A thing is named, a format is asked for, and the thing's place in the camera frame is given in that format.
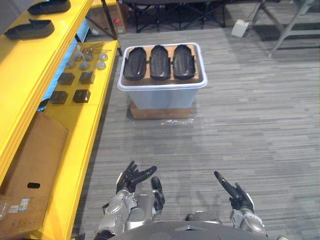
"wooden board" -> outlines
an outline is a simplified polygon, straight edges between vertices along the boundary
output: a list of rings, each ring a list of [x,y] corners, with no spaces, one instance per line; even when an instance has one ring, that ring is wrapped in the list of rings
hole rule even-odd
[[[134,119],[185,119],[190,115],[189,108],[139,109],[131,102],[130,111]]]
[[[187,79],[187,80],[180,80],[180,79],[175,79],[174,77],[174,67],[172,64],[172,61],[174,60],[174,51],[178,45],[173,45],[173,46],[164,46],[164,48],[168,51],[168,56],[170,58],[171,64],[171,76],[170,79],[168,80],[154,80],[150,76],[150,56],[151,56],[151,50],[154,48],[154,46],[145,46],[143,49],[146,52],[146,71],[145,71],[145,76],[143,79],[139,81],[130,81],[127,79],[123,79],[123,84],[125,86],[149,86],[149,85],[171,85],[171,84],[195,84],[200,82],[199,74],[198,74],[198,65],[197,65],[197,55],[196,55],[196,49],[194,45],[188,44],[188,48],[191,49],[191,54],[194,56],[194,65],[195,65],[195,74],[194,77]]]

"metal washer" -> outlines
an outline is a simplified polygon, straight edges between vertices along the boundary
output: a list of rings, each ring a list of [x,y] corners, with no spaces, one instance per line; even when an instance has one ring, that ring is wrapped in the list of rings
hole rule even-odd
[[[100,61],[106,61],[108,60],[108,54],[106,52],[100,53],[99,55],[99,60]]]
[[[80,63],[79,68],[81,70],[86,70],[90,67],[90,64],[87,61],[83,61],[82,63]]]
[[[106,64],[103,61],[100,61],[96,64],[96,68],[99,70],[105,69],[106,68]]]
[[[84,60],[91,61],[92,59],[94,59],[94,55],[92,53],[86,53],[84,55]]]
[[[69,61],[65,64],[65,67],[66,67],[67,69],[73,69],[75,66],[76,66],[76,62],[73,61],[73,60],[69,60]]]
[[[82,53],[78,52],[75,55],[73,55],[73,60],[81,61],[82,60]]]

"barcode label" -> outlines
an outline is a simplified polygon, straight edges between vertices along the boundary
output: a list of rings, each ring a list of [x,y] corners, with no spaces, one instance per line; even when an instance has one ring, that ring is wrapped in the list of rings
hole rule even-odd
[[[29,198],[28,197],[22,198],[21,202],[20,202],[20,206],[19,206],[18,212],[25,212],[27,210],[28,203],[29,203]]]
[[[10,208],[9,208],[9,211],[8,213],[17,213],[18,212],[18,209],[19,209],[19,205],[12,205]]]

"black molded tray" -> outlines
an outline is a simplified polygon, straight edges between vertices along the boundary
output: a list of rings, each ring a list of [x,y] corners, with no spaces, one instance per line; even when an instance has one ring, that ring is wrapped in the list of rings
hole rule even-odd
[[[168,51],[161,45],[154,46],[150,56],[150,76],[155,80],[167,80],[170,75]]]
[[[142,47],[135,47],[125,59],[123,75],[131,81],[138,81],[146,74],[147,54]]]
[[[14,39],[36,39],[45,38],[52,34],[55,26],[51,20],[32,20],[29,24],[21,24],[8,29],[4,35],[11,40]]]
[[[175,79],[187,80],[194,77],[196,72],[195,57],[184,44],[178,45],[173,53],[173,75]]]
[[[32,15],[63,13],[69,10],[71,3],[69,0],[49,0],[39,2],[28,8]]]

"cable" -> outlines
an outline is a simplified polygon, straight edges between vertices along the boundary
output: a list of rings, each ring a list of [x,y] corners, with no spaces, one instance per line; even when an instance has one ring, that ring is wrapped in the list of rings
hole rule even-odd
[[[255,7],[254,7],[253,11],[249,14],[249,16],[247,16],[247,17],[246,17],[246,19],[249,19],[249,18],[250,18],[250,16],[255,12],[255,10],[256,10],[256,8],[257,8],[258,4],[260,4],[260,2],[259,2],[259,1],[258,1],[258,2],[257,2],[257,4],[255,5]]]

